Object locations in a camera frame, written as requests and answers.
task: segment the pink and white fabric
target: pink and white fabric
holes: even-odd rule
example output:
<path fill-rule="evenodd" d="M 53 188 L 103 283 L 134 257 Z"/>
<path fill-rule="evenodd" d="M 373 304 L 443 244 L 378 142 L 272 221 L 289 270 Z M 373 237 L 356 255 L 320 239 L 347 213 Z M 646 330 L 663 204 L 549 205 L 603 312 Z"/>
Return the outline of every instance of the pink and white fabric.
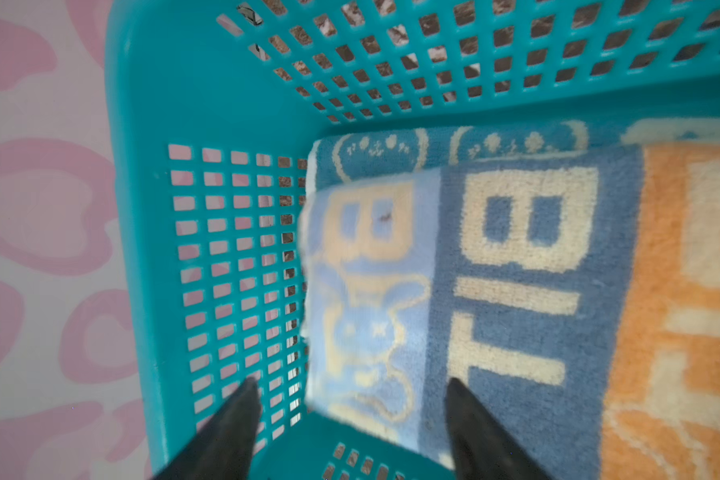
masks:
<path fill-rule="evenodd" d="M 0 480 L 149 476 L 104 98 L 111 0 L 0 0 Z"/>

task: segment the basket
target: basket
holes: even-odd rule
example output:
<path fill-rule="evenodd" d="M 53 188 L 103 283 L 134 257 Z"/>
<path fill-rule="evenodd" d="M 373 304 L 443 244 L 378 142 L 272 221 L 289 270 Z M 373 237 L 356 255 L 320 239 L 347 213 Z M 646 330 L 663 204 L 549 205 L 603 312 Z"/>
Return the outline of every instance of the basket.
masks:
<path fill-rule="evenodd" d="M 153 467 L 255 376 L 252 478 L 442 478 L 304 405 L 312 143 L 720 114 L 720 0 L 118 0 L 106 90 Z"/>

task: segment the folded towel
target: folded towel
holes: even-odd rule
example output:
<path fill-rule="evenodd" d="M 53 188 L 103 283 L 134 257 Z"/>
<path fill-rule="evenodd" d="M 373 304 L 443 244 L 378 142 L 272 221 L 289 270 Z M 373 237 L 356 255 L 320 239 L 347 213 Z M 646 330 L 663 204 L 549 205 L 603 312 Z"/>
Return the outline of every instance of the folded towel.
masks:
<path fill-rule="evenodd" d="M 553 477 L 720 478 L 720 146 L 318 191 L 307 400 L 449 466 L 458 377 Z"/>
<path fill-rule="evenodd" d="M 347 134 L 315 142 L 307 194 L 361 178 L 402 174 L 481 159 L 547 158 L 618 144 L 720 141 L 720 117 L 566 120 Z"/>

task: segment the teal plastic basket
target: teal plastic basket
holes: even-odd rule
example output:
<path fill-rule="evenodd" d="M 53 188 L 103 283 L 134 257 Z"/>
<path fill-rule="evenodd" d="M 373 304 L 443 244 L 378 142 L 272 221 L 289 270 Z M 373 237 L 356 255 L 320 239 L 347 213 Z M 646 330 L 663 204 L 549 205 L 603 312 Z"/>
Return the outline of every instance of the teal plastic basket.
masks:
<path fill-rule="evenodd" d="M 106 89 L 154 469 L 256 376 L 252 478 L 451 475 L 304 404 L 296 219 L 315 140 L 720 115 L 720 0 L 345 4 L 112 8 Z"/>

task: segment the laundry basket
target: laundry basket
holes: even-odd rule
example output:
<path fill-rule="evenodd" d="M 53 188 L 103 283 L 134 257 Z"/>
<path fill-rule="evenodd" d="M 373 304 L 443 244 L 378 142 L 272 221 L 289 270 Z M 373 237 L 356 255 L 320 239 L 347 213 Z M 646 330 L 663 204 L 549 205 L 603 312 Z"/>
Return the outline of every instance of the laundry basket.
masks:
<path fill-rule="evenodd" d="M 315 140 L 720 114 L 720 0 L 116 0 L 109 22 L 116 192 L 155 469 L 255 376 L 252 478 L 450 475 L 304 404 L 296 220 Z"/>

